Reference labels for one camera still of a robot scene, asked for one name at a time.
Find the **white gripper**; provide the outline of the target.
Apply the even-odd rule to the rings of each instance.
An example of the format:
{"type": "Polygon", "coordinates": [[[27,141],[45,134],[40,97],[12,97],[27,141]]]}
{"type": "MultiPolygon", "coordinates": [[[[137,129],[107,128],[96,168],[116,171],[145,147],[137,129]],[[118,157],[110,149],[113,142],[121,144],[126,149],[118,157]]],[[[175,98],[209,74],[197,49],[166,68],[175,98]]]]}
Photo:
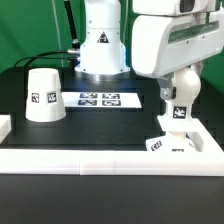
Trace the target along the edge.
{"type": "Polygon", "coordinates": [[[178,17],[140,15],[132,30],[132,67],[138,75],[159,78],[160,97],[175,98],[175,70],[191,65],[201,77],[204,62],[224,48],[224,11],[196,24],[192,15],[178,17]]]}

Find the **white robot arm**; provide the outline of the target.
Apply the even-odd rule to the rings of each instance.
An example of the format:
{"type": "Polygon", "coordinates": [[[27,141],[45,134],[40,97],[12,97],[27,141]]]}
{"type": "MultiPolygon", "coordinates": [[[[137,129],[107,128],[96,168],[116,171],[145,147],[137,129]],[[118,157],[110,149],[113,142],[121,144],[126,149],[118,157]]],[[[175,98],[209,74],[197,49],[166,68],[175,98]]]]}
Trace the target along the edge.
{"type": "MultiPolygon", "coordinates": [[[[84,0],[86,39],[76,71],[108,80],[129,70],[120,40],[119,0],[84,0]]],[[[132,0],[134,71],[160,83],[165,100],[175,97],[172,78],[224,49],[224,0],[132,0]]]]}

